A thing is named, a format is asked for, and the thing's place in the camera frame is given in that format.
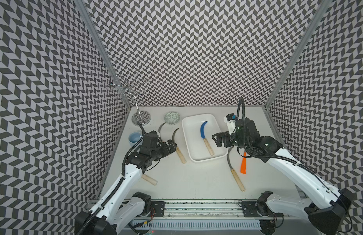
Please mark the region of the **blue blade wooden handle sickle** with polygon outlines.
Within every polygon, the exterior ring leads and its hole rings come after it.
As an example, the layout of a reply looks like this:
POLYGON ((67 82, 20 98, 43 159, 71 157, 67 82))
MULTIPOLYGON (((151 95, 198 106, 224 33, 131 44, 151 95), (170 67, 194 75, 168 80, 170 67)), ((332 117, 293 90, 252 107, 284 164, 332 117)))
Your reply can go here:
POLYGON ((205 145, 207 147, 207 150, 208 150, 209 154, 211 156, 214 156, 215 153, 214 153, 210 143, 208 142, 208 140, 207 140, 207 138, 205 136, 205 132, 204 132, 204 128, 205 128, 207 123, 208 123, 208 121, 205 121, 205 122, 202 123, 202 125, 200 127, 200 134, 201 134, 201 138, 203 139, 203 141, 204 141, 204 143, 205 143, 205 145))

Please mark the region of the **white plastic storage box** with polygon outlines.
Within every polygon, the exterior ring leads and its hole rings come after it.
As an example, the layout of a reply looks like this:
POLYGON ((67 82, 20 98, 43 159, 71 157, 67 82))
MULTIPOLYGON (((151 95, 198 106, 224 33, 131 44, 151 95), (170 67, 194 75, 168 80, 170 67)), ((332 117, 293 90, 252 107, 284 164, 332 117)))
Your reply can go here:
POLYGON ((212 114, 200 114, 185 117, 181 124, 188 154, 193 162, 202 163, 227 156, 228 149, 224 147, 217 147, 212 139, 212 135, 221 132, 218 122, 212 114), (201 138, 200 127, 205 121, 208 121, 204 128, 205 136, 215 153, 214 156, 209 154, 207 147, 201 138))

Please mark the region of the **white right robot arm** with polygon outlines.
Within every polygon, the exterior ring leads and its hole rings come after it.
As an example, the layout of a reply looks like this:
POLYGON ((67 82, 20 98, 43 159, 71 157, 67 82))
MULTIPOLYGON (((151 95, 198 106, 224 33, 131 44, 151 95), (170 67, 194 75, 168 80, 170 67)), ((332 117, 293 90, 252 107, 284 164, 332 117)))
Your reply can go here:
POLYGON ((244 98, 239 98, 237 112, 226 115, 228 131, 212 135, 217 147, 236 148, 244 159, 254 158, 269 164, 287 176, 307 196, 306 199, 283 197, 272 191, 261 193, 255 202, 260 217, 276 217, 277 214, 291 215, 309 221, 325 235, 341 232, 340 227, 349 219, 350 207, 356 196, 349 189, 338 189, 324 181, 299 160, 275 138, 261 136, 253 120, 246 117, 244 98))

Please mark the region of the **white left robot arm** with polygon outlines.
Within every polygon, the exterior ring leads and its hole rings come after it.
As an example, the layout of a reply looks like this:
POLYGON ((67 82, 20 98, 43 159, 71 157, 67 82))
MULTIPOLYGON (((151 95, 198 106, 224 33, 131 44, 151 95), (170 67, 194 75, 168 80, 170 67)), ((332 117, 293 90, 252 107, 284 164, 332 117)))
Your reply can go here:
POLYGON ((125 154, 115 183, 88 212, 75 217, 76 235, 117 235, 135 217, 151 213, 151 197, 147 194, 137 192, 129 202, 124 200, 152 163, 174 153, 177 144, 173 140, 163 142, 157 131, 141 132, 140 140, 125 154))

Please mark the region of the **green patterned ceramic bowl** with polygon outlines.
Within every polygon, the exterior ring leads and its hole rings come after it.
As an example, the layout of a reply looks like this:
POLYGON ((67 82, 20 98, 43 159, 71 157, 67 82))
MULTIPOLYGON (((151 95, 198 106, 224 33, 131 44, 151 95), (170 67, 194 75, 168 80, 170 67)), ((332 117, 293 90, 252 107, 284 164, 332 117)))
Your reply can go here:
POLYGON ((167 112, 165 114, 165 116, 164 116, 164 121, 168 125, 176 125, 180 121, 180 114, 178 112, 175 112, 175 111, 167 112))

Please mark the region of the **light blue plastic cup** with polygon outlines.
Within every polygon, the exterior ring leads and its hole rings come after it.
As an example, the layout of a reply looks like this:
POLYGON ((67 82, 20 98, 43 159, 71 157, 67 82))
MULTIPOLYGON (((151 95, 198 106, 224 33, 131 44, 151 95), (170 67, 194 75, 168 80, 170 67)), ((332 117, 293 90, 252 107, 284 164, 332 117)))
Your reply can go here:
POLYGON ((135 144, 137 144, 139 142, 139 144, 142 144, 142 133, 140 132, 133 132, 129 135, 128 137, 128 141, 130 146, 134 146, 135 144))

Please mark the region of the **chrome mug tree stand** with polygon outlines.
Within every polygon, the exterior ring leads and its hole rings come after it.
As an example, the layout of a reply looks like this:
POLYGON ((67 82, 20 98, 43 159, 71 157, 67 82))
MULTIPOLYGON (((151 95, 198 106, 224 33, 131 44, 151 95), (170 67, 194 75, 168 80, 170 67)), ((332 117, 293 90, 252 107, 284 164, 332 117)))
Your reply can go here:
POLYGON ((114 82, 109 86, 119 91, 120 99, 131 108, 131 104, 134 104, 136 112, 132 115, 132 123, 136 126, 145 126, 151 120, 151 115, 148 111, 140 109, 139 101, 140 97, 144 96, 144 92, 141 86, 145 85, 149 81, 149 78, 132 73, 125 77, 123 75, 115 74, 114 82))

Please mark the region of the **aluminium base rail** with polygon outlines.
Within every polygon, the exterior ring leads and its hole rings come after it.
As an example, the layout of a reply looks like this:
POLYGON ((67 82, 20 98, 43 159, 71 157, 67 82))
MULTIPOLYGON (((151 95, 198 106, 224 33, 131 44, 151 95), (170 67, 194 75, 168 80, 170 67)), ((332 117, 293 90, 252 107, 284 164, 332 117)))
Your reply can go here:
POLYGON ((125 200, 119 208, 129 204, 138 207, 138 217, 248 217, 273 219, 291 216, 308 220, 308 213, 318 211, 309 198, 286 202, 284 197, 274 194, 266 200, 165 200, 153 201, 149 197, 134 196, 125 200))

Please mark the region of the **aluminium left corner post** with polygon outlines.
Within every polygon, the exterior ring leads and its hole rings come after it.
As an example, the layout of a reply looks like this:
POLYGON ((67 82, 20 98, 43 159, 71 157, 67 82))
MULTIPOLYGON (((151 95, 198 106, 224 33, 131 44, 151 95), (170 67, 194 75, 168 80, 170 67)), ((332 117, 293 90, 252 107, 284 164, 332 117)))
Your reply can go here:
POLYGON ((123 87, 122 87, 122 84, 121 82, 119 81, 118 77, 117 77, 117 74, 115 72, 115 69, 113 67, 113 64, 109 58, 109 55, 106 51, 106 48, 104 47, 103 45, 103 42, 99 36, 99 33, 94 25, 94 22, 92 20, 92 18, 90 17, 90 14, 87 10, 87 7, 86 7, 86 3, 85 1, 81 1, 81 0, 75 0, 74 1, 75 5, 76 5, 76 9, 79 11, 80 15, 81 15, 81 19, 82 21, 84 22, 87 30, 89 31, 92 39, 93 39, 93 42, 95 43, 111 77, 112 77, 112 80, 113 80, 113 85, 119 90, 120 94, 121 94, 121 97, 124 101, 124 104, 127 108, 131 108, 131 104, 125 94, 125 91, 123 90, 123 87))

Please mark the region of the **aluminium corner post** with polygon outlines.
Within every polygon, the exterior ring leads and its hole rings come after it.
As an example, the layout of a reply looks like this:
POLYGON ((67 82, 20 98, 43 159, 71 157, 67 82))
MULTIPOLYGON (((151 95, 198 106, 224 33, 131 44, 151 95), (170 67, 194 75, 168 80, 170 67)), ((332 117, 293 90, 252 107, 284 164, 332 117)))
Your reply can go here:
POLYGON ((125 91, 123 90, 123 87, 122 87, 122 84, 121 82, 119 81, 118 77, 117 77, 117 74, 115 72, 115 69, 113 67, 113 64, 109 58, 109 55, 106 51, 106 48, 104 47, 103 45, 103 42, 99 36, 99 33, 94 25, 94 22, 92 20, 92 18, 90 17, 90 14, 87 10, 87 7, 86 7, 86 3, 85 1, 81 1, 81 0, 75 0, 74 1, 75 5, 76 5, 76 9, 79 11, 80 15, 81 15, 81 19, 82 21, 84 22, 87 30, 89 31, 92 39, 93 39, 93 42, 95 43, 111 77, 112 77, 112 80, 113 80, 113 85, 119 90, 120 94, 121 94, 121 97, 124 101, 124 104, 127 108, 131 108, 131 104, 125 94, 125 91))
POLYGON ((328 11, 328 8, 330 7, 330 5, 332 3, 333 3, 332 0, 321 1, 321 4, 317 8, 316 13, 313 15, 310 23, 308 24, 308 26, 307 26, 307 28, 306 28, 306 30, 304 32, 304 34, 302 35, 298 45, 296 46, 294 53, 290 57, 290 60, 288 61, 284 71, 280 75, 280 77, 278 79, 278 82, 276 83, 276 85, 275 85, 273 91, 271 92, 268 100, 266 101, 266 103, 265 103, 265 109, 266 110, 269 110, 272 103, 275 101, 275 99, 276 99, 278 93, 280 92, 282 86, 286 82, 288 76, 290 75, 290 73, 292 72, 294 66, 296 65, 299 57, 303 53, 303 50, 307 46, 309 40, 312 38, 313 33, 315 32, 315 30, 316 30, 317 26, 319 25, 319 23, 322 21, 322 18, 324 16, 324 14, 328 11))

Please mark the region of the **aluminium right corner post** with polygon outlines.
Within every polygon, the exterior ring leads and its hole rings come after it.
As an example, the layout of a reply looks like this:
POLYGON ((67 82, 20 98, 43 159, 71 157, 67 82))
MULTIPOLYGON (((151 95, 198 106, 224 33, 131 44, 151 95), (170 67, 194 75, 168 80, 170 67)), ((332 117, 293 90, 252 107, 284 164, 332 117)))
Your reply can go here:
POLYGON ((298 45, 296 46, 294 53, 290 57, 290 60, 288 61, 284 71, 280 75, 280 77, 278 79, 278 82, 276 83, 276 85, 275 85, 273 91, 271 92, 268 100, 266 101, 266 103, 265 103, 265 109, 266 110, 269 110, 272 103, 275 101, 275 99, 276 99, 278 93, 280 92, 282 86, 286 82, 288 76, 290 75, 290 73, 292 72, 294 66, 296 65, 299 57, 303 53, 303 50, 307 46, 309 40, 312 38, 313 33, 315 32, 315 30, 316 30, 317 26, 319 25, 319 23, 322 21, 322 18, 324 16, 324 14, 328 11, 328 8, 330 7, 330 5, 332 3, 333 3, 332 0, 321 1, 321 4, 317 8, 316 13, 313 15, 310 23, 308 24, 308 26, 307 26, 307 28, 306 28, 306 30, 304 32, 304 34, 302 35, 298 45))

